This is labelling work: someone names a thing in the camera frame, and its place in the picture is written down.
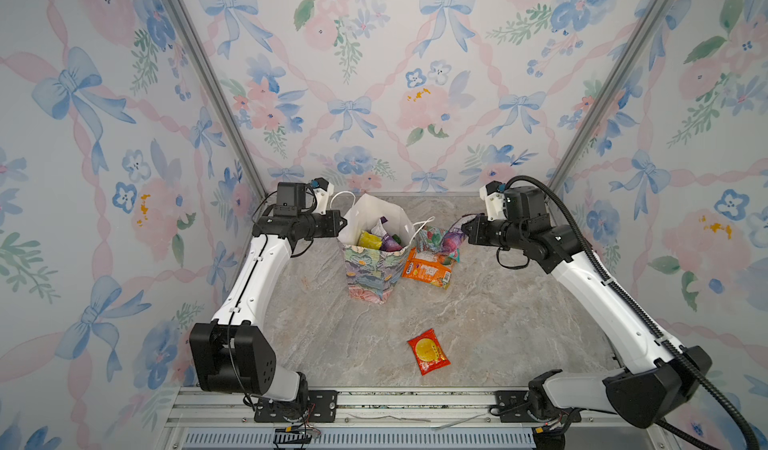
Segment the floral paper gift bag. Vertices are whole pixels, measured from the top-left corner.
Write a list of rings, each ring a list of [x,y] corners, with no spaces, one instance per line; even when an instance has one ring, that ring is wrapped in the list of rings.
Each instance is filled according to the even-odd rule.
[[[388,220],[387,232],[396,235],[402,243],[401,251],[384,252],[357,245],[360,234],[370,232],[381,216]],[[347,226],[337,240],[342,248],[349,294],[354,299],[383,304],[402,276],[416,236],[433,219],[413,222],[402,207],[369,194],[360,196],[344,218]]]

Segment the small purple snack packet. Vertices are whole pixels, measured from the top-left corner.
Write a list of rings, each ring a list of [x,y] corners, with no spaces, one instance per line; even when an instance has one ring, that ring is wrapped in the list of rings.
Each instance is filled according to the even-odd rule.
[[[451,228],[441,240],[440,253],[444,255],[457,253],[465,239],[466,235],[460,228]]]

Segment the teal Fox's candy packet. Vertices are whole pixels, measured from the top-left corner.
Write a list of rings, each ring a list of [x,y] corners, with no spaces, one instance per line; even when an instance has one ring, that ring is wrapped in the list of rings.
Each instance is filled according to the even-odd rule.
[[[447,231],[433,226],[425,226],[420,230],[417,235],[417,256],[445,266],[458,263],[460,261],[460,248],[454,254],[444,255],[440,253],[441,240]]]

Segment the orange snack packet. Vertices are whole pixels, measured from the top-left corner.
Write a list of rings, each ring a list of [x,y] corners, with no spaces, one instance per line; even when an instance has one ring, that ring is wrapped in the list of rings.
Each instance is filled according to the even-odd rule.
[[[402,277],[438,288],[447,288],[455,264],[456,261],[449,256],[413,248],[409,252]]]

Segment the red snack packet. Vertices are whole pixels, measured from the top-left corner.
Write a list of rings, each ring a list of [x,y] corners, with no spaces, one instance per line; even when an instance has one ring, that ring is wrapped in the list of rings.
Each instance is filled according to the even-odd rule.
[[[433,329],[408,341],[422,376],[451,364]]]

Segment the yellow snack packet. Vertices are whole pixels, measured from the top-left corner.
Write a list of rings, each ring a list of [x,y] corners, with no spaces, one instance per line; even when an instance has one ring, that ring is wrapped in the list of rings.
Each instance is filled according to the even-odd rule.
[[[358,239],[357,245],[366,249],[380,250],[383,240],[381,237],[367,231],[363,231]]]

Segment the large purple snack packet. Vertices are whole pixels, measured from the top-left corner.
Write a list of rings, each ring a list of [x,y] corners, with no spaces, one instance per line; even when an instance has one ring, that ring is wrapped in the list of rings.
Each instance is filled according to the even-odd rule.
[[[388,222],[385,216],[381,216],[375,226],[370,230],[370,233],[379,238],[381,245],[380,251],[384,252],[399,252],[403,249],[403,245],[396,235],[392,235],[385,229],[385,224]]]

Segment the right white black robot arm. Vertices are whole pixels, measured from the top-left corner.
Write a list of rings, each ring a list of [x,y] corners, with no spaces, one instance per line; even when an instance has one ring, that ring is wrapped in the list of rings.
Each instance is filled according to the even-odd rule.
[[[705,350],[683,345],[619,292],[570,226],[553,227],[544,216],[513,222],[480,214],[462,231],[472,245],[520,250],[537,263],[586,309],[618,357],[618,370],[568,374],[554,369],[532,379],[527,410],[533,418],[546,421],[567,410],[592,410],[647,428],[688,402],[700,386],[696,377],[710,370]]]

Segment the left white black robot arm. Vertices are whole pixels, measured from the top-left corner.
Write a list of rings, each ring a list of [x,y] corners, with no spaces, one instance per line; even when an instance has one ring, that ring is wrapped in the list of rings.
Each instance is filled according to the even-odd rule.
[[[347,225],[338,210],[298,216],[265,216],[252,239],[234,286],[208,323],[195,324],[189,345],[200,388],[207,392],[304,406],[306,377],[278,364],[262,327],[266,311],[301,240],[335,238]]]

